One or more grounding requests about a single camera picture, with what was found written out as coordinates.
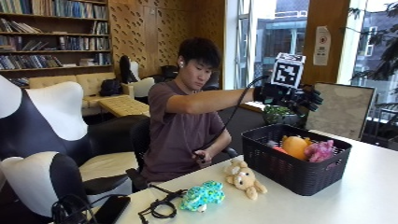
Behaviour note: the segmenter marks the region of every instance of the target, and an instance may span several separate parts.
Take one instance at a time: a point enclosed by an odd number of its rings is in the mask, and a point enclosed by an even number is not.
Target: man
[[[178,75],[156,84],[148,95],[150,112],[150,147],[144,155],[142,176],[150,182],[166,181],[209,165],[227,147],[231,136],[222,130],[217,111],[237,104],[243,90],[199,91],[221,61],[215,44],[205,38],[182,41]],[[282,87],[269,92],[285,94]],[[241,102],[263,102],[262,88],[249,89]]]

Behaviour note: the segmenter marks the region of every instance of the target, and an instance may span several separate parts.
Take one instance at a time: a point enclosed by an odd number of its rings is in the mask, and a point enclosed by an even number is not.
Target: stuffed animal
[[[333,157],[333,140],[313,143],[305,148],[303,153],[311,162],[321,162]]]
[[[221,203],[223,198],[222,184],[210,180],[203,182],[201,186],[194,186],[186,191],[179,209],[203,212],[207,203]]]
[[[225,167],[226,182],[233,184],[237,189],[245,190],[249,199],[257,199],[257,193],[266,193],[265,186],[257,181],[247,163],[238,159],[231,159],[231,164]]]

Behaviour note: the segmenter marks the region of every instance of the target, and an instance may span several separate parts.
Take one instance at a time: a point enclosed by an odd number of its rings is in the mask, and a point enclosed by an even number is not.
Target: wooden cabinet
[[[113,71],[106,10],[106,0],[0,1],[0,74]]]

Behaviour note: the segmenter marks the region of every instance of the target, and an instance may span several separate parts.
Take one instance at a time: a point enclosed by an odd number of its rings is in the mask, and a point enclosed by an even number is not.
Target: plastic basket
[[[314,142],[333,140],[334,156],[322,162],[309,162],[266,146],[273,140],[281,147],[283,135],[310,137]],[[341,140],[283,124],[269,125],[242,133],[243,160],[249,167],[303,196],[314,195],[342,178],[350,148],[351,145]]]

